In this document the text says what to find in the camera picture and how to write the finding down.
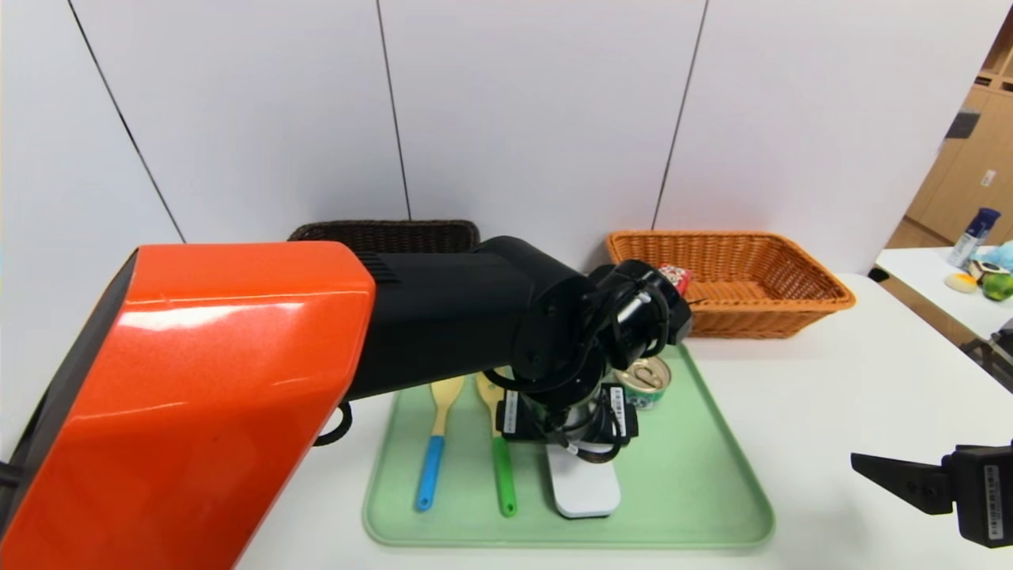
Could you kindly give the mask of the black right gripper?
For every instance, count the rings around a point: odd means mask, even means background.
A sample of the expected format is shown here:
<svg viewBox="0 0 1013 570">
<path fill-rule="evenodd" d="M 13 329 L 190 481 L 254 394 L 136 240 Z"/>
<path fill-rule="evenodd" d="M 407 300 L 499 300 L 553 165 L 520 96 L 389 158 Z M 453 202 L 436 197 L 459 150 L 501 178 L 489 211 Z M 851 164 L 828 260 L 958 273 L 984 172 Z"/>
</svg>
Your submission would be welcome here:
<svg viewBox="0 0 1013 570">
<path fill-rule="evenodd" d="M 1012 545 L 1010 445 L 958 445 L 942 465 L 850 455 L 851 467 L 926 515 L 950 515 L 967 541 L 997 549 Z"/>
</svg>

